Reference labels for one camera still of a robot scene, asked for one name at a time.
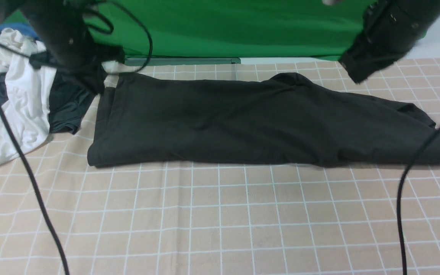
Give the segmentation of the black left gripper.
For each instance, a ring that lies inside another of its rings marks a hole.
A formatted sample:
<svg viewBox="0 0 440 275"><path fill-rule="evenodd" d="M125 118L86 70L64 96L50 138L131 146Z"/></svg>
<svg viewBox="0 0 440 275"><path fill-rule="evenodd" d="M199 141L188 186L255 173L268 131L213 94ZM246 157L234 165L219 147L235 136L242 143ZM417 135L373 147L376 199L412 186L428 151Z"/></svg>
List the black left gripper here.
<svg viewBox="0 0 440 275"><path fill-rule="evenodd" d="M34 53L29 64L36 70L52 67L64 79L92 94L104 92L106 61L124 61L119 45L96 43L81 15L73 11L28 12L27 19L46 47Z"/></svg>

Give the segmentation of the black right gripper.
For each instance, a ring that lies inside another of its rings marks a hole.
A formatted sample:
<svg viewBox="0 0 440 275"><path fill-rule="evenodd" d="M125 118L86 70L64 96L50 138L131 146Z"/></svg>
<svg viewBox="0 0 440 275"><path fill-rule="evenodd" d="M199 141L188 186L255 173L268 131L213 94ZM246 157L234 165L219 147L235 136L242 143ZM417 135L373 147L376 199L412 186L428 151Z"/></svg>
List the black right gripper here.
<svg viewBox="0 0 440 275"><path fill-rule="evenodd" d="M338 62L354 83L405 57L430 26L423 8L368 8L363 29Z"/></svg>

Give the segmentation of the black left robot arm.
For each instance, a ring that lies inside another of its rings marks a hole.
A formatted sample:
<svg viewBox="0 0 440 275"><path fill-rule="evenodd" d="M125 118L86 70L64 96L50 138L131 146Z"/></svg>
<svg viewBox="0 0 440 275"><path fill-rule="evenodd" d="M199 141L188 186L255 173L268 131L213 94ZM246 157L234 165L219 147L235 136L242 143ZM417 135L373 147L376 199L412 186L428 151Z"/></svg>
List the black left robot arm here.
<svg viewBox="0 0 440 275"><path fill-rule="evenodd" d="M45 49L21 53L33 69L54 68L92 94L104 91L103 62L124 61L121 46L97 43L91 31L112 34L114 26L98 10L102 0L0 0L0 26L18 14Z"/></svg>

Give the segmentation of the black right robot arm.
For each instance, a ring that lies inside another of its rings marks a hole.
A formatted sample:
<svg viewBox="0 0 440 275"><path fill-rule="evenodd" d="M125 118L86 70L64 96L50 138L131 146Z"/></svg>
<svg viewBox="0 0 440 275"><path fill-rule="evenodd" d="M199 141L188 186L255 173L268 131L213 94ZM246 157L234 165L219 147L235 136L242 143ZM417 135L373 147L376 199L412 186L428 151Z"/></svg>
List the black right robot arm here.
<svg viewBox="0 0 440 275"><path fill-rule="evenodd" d="M363 14L363 29L339 58L354 83L405 57L440 17L440 0L378 0Z"/></svg>

